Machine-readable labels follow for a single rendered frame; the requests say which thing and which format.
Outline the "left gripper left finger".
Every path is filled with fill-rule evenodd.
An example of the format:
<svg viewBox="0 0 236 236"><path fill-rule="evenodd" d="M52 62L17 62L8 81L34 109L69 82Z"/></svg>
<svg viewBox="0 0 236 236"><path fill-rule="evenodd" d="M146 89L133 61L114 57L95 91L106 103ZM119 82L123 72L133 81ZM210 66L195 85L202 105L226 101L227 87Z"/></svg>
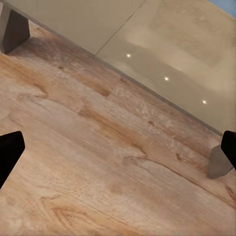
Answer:
<svg viewBox="0 0 236 236"><path fill-rule="evenodd" d="M0 136L0 189L25 150L21 131Z"/></svg>

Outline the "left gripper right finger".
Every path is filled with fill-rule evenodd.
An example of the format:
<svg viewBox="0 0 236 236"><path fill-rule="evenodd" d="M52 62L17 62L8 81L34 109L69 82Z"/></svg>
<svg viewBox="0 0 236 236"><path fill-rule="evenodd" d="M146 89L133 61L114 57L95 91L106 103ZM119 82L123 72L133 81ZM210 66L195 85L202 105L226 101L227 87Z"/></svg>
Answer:
<svg viewBox="0 0 236 236"><path fill-rule="evenodd" d="M232 131L225 131L222 142L221 149L224 154L228 157L231 164L236 169L236 133Z"/></svg>

